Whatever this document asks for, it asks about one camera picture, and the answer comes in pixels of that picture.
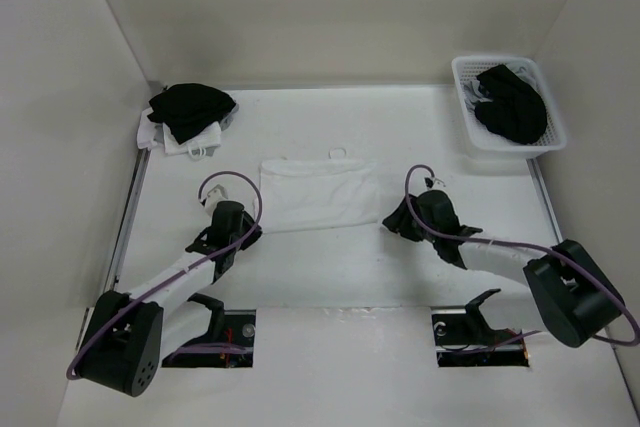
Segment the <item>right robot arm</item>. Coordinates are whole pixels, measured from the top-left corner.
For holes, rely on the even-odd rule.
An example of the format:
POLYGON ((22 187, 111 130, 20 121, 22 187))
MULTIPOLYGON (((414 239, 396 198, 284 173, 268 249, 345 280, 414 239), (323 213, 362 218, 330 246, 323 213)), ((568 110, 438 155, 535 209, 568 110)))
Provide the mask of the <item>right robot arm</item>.
POLYGON ((462 270, 510 279, 522 292, 488 288, 465 305, 464 331, 473 341, 498 343, 507 334, 544 331, 577 348, 623 314, 624 300, 581 244, 553 247, 509 242, 460 222, 448 195, 407 195, 383 226, 402 238, 429 242, 438 257, 462 270))

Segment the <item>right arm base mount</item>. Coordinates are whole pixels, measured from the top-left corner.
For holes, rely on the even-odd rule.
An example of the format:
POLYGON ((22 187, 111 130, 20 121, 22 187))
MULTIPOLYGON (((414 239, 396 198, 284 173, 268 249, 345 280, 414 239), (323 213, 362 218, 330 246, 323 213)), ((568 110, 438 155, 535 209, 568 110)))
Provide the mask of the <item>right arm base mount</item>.
POLYGON ((491 328, 480 312, 482 304, 499 292, 499 289, 490 289, 463 307, 439 307, 431 311, 436 361, 440 368, 529 367, 523 340, 500 345, 518 333, 491 328))

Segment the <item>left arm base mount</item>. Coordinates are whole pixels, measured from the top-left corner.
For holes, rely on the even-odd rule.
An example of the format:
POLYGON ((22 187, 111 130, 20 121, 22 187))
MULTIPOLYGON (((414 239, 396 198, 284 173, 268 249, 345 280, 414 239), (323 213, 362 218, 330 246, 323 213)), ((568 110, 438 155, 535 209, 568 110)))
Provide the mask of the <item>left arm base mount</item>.
POLYGON ((164 368, 251 368, 257 313, 228 310, 224 303, 194 294, 163 326, 164 368))

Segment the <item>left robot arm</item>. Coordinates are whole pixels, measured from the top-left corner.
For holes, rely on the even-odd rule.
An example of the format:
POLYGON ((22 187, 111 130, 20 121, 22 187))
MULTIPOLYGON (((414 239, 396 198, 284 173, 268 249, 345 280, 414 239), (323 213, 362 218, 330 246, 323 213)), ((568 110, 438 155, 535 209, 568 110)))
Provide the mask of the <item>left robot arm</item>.
POLYGON ((260 236, 241 203, 219 202, 210 225, 172 266, 128 292, 109 290, 99 297, 68 378, 137 397, 163 361, 192 341, 204 345, 202 352, 228 352, 227 346, 214 345, 224 334, 224 304, 203 291, 260 236))

